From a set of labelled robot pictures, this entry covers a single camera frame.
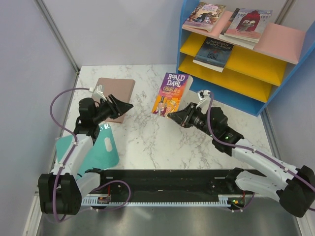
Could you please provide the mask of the pink red Shakespeare story book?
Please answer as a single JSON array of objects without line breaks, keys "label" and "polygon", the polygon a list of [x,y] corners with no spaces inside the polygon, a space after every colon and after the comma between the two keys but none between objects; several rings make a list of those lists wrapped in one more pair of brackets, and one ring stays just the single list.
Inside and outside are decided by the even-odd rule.
[{"label": "pink red Shakespeare story book", "polygon": [[272,14],[272,10],[240,8],[224,35],[258,43]]}]

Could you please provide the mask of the aluminium frame rail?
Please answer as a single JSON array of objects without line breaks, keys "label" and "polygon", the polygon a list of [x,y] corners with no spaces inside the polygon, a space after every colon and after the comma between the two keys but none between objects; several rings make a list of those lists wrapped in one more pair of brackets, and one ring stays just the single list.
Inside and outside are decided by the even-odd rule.
[{"label": "aluminium frame rail", "polygon": [[57,24],[55,23],[48,7],[46,6],[45,2],[43,0],[34,0],[34,3],[37,5],[37,7],[39,8],[41,14],[43,15],[46,23],[48,24],[48,27],[50,28],[50,30],[52,31],[53,36],[56,38],[58,44],[60,45],[63,53],[65,54],[65,56],[67,57],[67,60],[69,61],[69,63],[71,64],[72,68],[74,69],[74,71],[76,72],[76,74],[78,75],[80,72],[80,68],[77,65],[69,47],[67,46],[60,30],[58,29]]}]

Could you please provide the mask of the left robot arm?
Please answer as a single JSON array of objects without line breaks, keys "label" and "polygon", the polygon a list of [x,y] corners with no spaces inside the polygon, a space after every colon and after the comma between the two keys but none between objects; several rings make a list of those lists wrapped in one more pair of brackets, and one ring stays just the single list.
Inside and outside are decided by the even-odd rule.
[{"label": "left robot arm", "polygon": [[57,167],[38,179],[43,213],[76,215],[84,197],[93,191],[104,193],[107,190],[108,181],[101,177],[101,169],[91,168],[81,178],[76,177],[88,152],[99,143],[100,123],[108,118],[117,119],[132,108],[132,104],[112,94],[100,99],[99,105],[91,97],[79,101],[79,117],[68,150]]}]

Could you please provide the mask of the blue shelf unit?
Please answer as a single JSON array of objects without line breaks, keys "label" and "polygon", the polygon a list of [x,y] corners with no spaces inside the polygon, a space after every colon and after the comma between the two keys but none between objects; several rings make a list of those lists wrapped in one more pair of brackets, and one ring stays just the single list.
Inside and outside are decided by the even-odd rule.
[{"label": "blue shelf unit", "polygon": [[[177,52],[177,71],[193,76],[192,91],[208,89],[217,101],[257,116],[272,101],[315,47],[315,3],[295,1],[302,10],[284,15],[285,0],[225,0],[226,10],[211,32],[183,24],[198,5],[183,2]],[[193,63],[207,37],[218,38],[237,8],[273,10],[260,41],[252,49],[233,48],[223,70],[217,72]]]}]

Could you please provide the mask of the Roald Dahl Charlie book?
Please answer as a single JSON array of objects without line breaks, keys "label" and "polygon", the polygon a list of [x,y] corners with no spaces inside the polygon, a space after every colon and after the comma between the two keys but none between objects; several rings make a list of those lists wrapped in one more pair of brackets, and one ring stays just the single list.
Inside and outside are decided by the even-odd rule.
[{"label": "Roald Dahl Charlie book", "polygon": [[185,97],[192,82],[191,75],[166,73],[156,96],[152,114],[167,117],[169,113],[178,111],[182,98]]}]

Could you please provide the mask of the Nineteen Eighty-Four book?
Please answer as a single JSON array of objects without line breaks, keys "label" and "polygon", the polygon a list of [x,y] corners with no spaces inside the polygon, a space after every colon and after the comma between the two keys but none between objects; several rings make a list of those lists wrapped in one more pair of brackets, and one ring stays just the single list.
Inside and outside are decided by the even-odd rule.
[{"label": "Nineteen Eighty-Four book", "polygon": [[223,72],[234,45],[207,37],[193,59],[193,63]]}]

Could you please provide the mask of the Edward Tulane book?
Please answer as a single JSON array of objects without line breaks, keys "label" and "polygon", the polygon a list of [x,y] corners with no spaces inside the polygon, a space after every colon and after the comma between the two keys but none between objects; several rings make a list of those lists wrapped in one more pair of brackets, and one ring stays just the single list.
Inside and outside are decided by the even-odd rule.
[{"label": "Edward Tulane book", "polygon": [[235,14],[233,13],[233,14],[231,15],[231,17],[229,18],[229,20],[226,22],[225,26],[223,27],[223,29],[222,29],[222,31],[221,31],[219,37],[224,36],[224,34],[226,33],[226,31],[227,31],[228,28],[230,27],[231,23],[233,22],[234,18],[235,18]]}]

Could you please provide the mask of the purple illustrated book on shelf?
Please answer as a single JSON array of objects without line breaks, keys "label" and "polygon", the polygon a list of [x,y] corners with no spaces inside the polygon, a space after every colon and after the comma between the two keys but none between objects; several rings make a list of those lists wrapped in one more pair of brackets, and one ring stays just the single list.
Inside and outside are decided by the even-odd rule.
[{"label": "purple illustrated book on shelf", "polygon": [[225,10],[226,5],[200,2],[183,25],[211,32]]}]

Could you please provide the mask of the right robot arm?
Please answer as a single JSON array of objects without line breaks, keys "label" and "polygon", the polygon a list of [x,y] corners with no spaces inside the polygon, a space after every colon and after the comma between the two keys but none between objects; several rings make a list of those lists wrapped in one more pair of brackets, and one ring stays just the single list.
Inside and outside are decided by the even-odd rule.
[{"label": "right robot arm", "polygon": [[315,201],[315,173],[308,166],[298,168],[257,149],[250,141],[228,126],[228,118],[220,107],[211,107],[204,114],[195,103],[169,113],[168,118],[183,128],[195,127],[212,137],[217,150],[248,163],[259,175],[235,169],[225,181],[230,193],[240,190],[261,194],[275,200],[290,214],[303,217]]}]

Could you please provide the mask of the A Tale of Two Cities book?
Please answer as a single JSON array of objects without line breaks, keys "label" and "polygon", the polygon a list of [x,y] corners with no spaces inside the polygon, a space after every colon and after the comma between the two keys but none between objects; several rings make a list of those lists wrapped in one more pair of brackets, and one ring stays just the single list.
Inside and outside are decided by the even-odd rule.
[{"label": "A Tale of Two Cities book", "polygon": [[242,40],[242,39],[238,39],[234,37],[229,37],[222,34],[219,35],[219,39],[227,43],[230,43],[236,46],[241,46],[250,50],[252,50],[256,45],[256,43],[254,42],[250,42],[250,41],[246,41],[246,40]]}]

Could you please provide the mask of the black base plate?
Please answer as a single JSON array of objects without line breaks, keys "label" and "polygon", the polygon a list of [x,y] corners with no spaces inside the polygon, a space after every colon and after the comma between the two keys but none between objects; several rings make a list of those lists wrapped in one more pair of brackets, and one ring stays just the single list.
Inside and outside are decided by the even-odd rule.
[{"label": "black base plate", "polygon": [[106,170],[101,189],[120,201],[213,201],[219,195],[251,194],[232,183],[233,170]]}]

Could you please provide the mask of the teal plastic file folder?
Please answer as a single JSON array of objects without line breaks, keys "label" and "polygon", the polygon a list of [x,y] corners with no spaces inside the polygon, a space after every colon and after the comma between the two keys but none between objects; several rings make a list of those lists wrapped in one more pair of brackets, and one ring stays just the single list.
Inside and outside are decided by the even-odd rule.
[{"label": "teal plastic file folder", "polygon": [[[108,123],[104,123],[99,127],[98,138],[84,158],[78,175],[83,175],[85,171],[93,168],[102,170],[113,168],[120,160],[111,126]],[[57,140],[58,162],[61,162],[63,156],[68,152],[72,141],[74,141],[72,135],[67,135]]]}]

